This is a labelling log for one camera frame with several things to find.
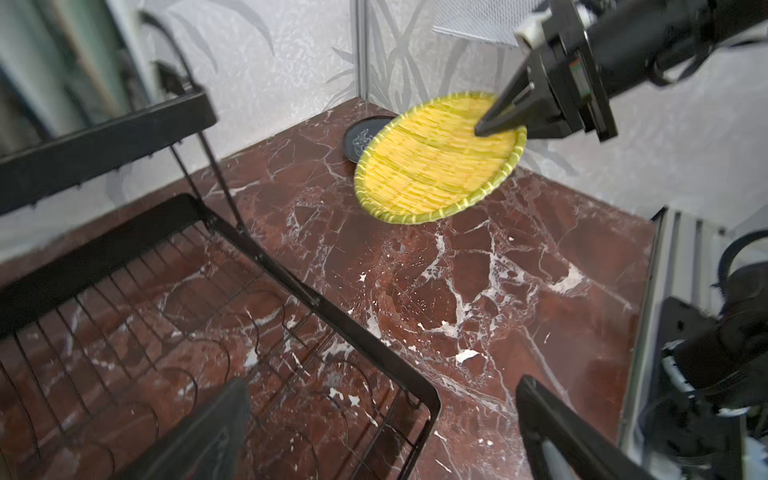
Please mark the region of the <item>dark blue oval plate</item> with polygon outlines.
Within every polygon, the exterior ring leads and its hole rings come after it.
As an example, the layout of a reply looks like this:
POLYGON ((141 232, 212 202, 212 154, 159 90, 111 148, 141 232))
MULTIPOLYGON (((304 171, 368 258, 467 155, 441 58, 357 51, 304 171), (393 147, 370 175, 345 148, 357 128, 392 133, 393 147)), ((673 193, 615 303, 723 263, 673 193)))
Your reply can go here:
POLYGON ((377 115, 352 124, 343 136, 345 158, 357 164, 367 146, 392 120, 393 116, 377 115))

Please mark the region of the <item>black wire dish rack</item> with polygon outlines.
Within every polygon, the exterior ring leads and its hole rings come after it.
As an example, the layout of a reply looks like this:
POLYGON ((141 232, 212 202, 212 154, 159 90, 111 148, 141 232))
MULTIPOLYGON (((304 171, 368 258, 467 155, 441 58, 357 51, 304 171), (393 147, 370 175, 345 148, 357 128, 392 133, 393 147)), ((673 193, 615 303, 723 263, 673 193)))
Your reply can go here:
POLYGON ((232 479, 408 479, 436 388, 255 239, 225 165, 1 289, 1 475, 116 474, 229 381, 232 479))

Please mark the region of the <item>mint green flower plate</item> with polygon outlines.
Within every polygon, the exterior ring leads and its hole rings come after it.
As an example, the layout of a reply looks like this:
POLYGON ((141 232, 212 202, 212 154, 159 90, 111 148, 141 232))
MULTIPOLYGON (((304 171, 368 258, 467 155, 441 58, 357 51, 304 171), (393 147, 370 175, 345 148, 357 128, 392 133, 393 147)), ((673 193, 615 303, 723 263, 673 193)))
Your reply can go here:
POLYGON ((39 1, 40 13, 65 64, 88 81, 104 116, 133 110, 126 85, 127 47, 105 1, 39 1))

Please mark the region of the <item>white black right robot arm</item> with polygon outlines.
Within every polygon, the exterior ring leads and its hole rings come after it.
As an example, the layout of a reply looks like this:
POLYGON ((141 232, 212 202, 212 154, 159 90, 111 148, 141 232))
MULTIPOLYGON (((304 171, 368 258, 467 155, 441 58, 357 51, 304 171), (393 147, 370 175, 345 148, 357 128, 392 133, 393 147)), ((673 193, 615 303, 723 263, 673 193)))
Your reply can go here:
POLYGON ((729 39, 767 19, 764 1, 551 1, 526 60, 475 126, 478 137, 524 127, 531 139, 618 129, 610 101, 649 82, 692 76, 729 39))

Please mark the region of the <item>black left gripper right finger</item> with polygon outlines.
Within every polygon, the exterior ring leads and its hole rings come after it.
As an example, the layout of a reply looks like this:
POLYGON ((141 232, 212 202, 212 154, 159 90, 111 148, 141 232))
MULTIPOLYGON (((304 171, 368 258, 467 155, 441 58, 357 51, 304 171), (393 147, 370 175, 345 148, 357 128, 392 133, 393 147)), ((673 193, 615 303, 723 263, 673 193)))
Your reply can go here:
POLYGON ((518 427, 535 479, 649 479, 536 378, 516 387, 518 427))

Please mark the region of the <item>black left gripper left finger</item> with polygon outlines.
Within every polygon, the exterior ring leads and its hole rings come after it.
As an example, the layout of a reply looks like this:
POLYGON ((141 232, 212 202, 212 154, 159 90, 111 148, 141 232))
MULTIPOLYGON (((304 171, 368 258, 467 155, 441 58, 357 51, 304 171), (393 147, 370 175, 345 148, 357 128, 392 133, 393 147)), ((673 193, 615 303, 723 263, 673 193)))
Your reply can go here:
POLYGON ((118 479, 232 479, 251 411, 240 378, 182 419, 168 434, 116 474, 118 479))

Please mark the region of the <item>green yellow woven plate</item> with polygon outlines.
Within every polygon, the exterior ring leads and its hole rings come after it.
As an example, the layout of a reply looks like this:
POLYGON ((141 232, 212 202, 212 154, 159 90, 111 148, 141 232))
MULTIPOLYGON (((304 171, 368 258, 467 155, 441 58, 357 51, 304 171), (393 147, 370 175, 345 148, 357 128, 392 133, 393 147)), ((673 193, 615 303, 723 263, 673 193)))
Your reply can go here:
POLYGON ((434 222, 493 193, 518 165, 527 129, 477 137, 492 93, 453 93, 397 116, 365 148, 355 169, 361 207, 400 225, 434 222))

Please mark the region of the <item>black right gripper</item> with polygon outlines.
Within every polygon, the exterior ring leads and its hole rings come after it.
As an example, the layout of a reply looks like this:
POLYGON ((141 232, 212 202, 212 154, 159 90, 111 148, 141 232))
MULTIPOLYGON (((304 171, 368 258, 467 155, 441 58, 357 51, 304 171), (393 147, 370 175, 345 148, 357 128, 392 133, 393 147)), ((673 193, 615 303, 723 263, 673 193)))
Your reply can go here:
POLYGON ((530 139, 618 135, 586 27, 572 1, 550 1, 542 35, 498 99, 475 125, 477 137, 525 127, 530 139))

